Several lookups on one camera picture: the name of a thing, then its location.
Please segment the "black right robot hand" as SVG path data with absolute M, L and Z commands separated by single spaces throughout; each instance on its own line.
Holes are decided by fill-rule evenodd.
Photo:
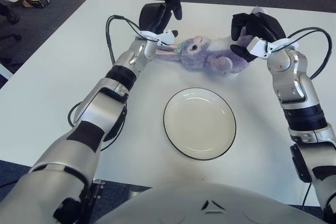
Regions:
M 249 63 L 257 58 L 250 54 L 247 46 L 254 37 L 267 42 L 286 38 L 286 34 L 280 23 L 274 17 L 256 12 L 251 14 L 235 14 L 231 24 L 230 57 L 239 63 Z

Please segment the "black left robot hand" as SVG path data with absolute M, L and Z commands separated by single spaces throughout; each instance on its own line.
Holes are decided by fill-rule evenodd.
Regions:
M 140 30 L 162 34 L 167 27 L 172 14 L 175 19 L 182 19 L 181 0 L 165 0 L 160 3 L 145 4 L 140 12 Z

